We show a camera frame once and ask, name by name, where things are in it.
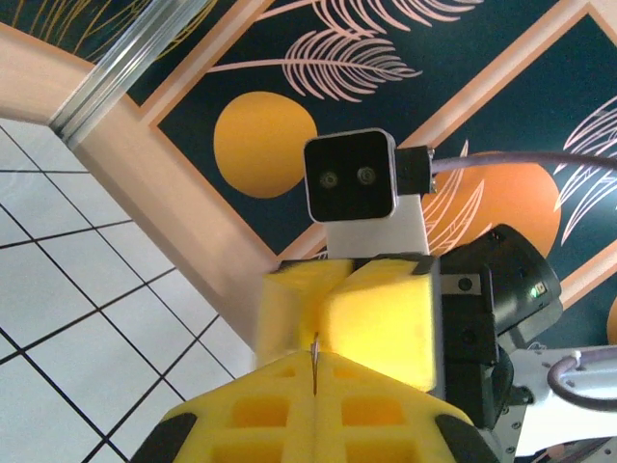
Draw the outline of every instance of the yellow foam block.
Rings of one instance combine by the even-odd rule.
[[[326,294],[352,266],[350,259],[307,260],[264,277],[255,345],[258,366],[309,349]]]
[[[435,422],[461,410],[333,353],[319,356],[317,463],[455,463]]]
[[[174,463],[455,463],[435,418],[454,406],[333,353],[297,352],[178,405],[197,418]]]
[[[436,385],[431,275],[415,262],[373,260],[328,296],[323,346],[386,376],[430,391]]]
[[[175,407],[197,416],[174,463],[314,463],[310,354],[297,352]]]

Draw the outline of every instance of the dark teal wallpaper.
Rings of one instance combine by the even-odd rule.
[[[385,34],[368,33],[349,41],[340,31],[328,32],[311,6],[272,15],[256,22],[159,126],[278,254],[310,225],[304,187],[298,178],[288,192],[256,199],[226,181],[212,140],[215,124],[231,101],[250,92],[282,95],[308,111],[319,134],[380,126],[400,142],[554,3],[477,2],[468,5],[468,11],[448,14],[460,17],[453,22],[421,14],[431,27],[394,10],[391,16],[409,31],[373,14]],[[305,34],[313,31],[324,35],[311,41],[314,36]],[[322,60],[323,66],[310,65],[314,60]],[[337,64],[328,67],[323,60]],[[345,61],[360,66],[346,66]],[[390,70],[380,68],[382,64]],[[415,71],[421,74],[412,76]],[[242,134],[240,120],[237,130]]]
[[[617,47],[586,16],[445,140],[438,155],[458,154],[466,141],[470,152],[576,147],[617,155]],[[544,166],[546,174],[535,173],[526,189],[521,188],[525,178],[516,176],[523,171],[512,167],[516,186],[502,185],[519,188],[511,203],[504,192],[485,189],[484,195],[501,195],[499,207],[523,217],[520,231],[528,238],[554,243],[546,248],[548,259],[563,280],[617,239],[617,176],[570,166],[555,173],[556,167]],[[485,178],[491,174],[487,170]],[[573,193],[566,198],[567,191]],[[536,227],[554,214],[558,200],[560,218]],[[551,347],[606,344],[606,319],[616,295],[613,277],[567,310],[538,341]]]
[[[2,0],[0,22],[95,63],[150,0]]]
[[[0,22],[91,63],[137,19],[151,0],[2,0]],[[233,5],[214,0],[197,14],[129,90],[142,104]]]

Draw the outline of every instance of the gray cable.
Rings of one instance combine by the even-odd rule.
[[[450,157],[433,161],[433,174],[467,167],[495,164],[584,164],[617,171],[617,157],[575,154],[566,151],[487,151],[466,157]]]
[[[617,346],[580,352],[578,362],[574,355],[564,357],[549,370],[549,376],[547,377],[549,386],[554,393],[573,405],[598,412],[617,412],[617,398],[595,398],[578,395],[561,383],[561,377],[574,368],[616,359]]]

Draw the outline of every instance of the camera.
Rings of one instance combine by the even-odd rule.
[[[315,222],[383,219],[396,208],[394,139],[369,128],[305,145],[308,212]]]

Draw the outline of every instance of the palm leaf illustration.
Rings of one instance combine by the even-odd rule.
[[[469,140],[466,140],[461,149],[461,157],[467,157],[468,152]],[[462,179],[463,169],[457,169],[450,174],[443,187],[439,189],[435,199],[424,208],[424,224],[428,234],[435,229],[450,208]]]
[[[437,236],[429,237],[428,246],[431,250],[431,254],[445,254],[458,244],[461,237],[471,225],[471,222],[480,207],[483,192],[484,180],[481,180],[452,223],[449,224]]]
[[[359,95],[375,93],[379,84],[421,74],[394,51],[385,39],[354,40],[333,30],[311,31],[297,39],[282,59],[219,65],[209,72],[281,66],[289,85],[302,96],[360,102]]]
[[[617,96],[585,118],[568,137],[564,149],[581,154],[593,152],[594,155],[617,156]],[[554,174],[559,174],[565,168],[566,164],[557,166]],[[562,245],[585,215],[601,200],[617,190],[617,175],[614,172],[580,166],[566,180],[557,198],[555,210],[569,201],[583,185],[592,181],[593,184],[578,202],[566,224],[561,238]]]
[[[467,157],[469,153],[469,140],[465,140],[461,148],[461,157]],[[465,205],[458,212],[454,220],[441,232],[437,233],[437,226],[443,220],[446,212],[450,209],[454,197],[459,194],[459,187],[463,179],[463,169],[454,171],[445,181],[443,188],[435,199],[424,208],[424,221],[428,234],[428,245],[432,254],[444,254],[459,244],[461,237],[471,226],[475,214],[482,202],[484,192],[484,180],[481,180],[469,195]]]
[[[484,0],[296,0],[262,14],[258,20],[311,5],[315,14],[330,29],[349,37],[373,37],[385,34],[378,23],[386,23],[403,31],[411,29],[389,12],[397,11],[409,19],[431,27],[432,21],[452,22],[459,14],[471,11]]]

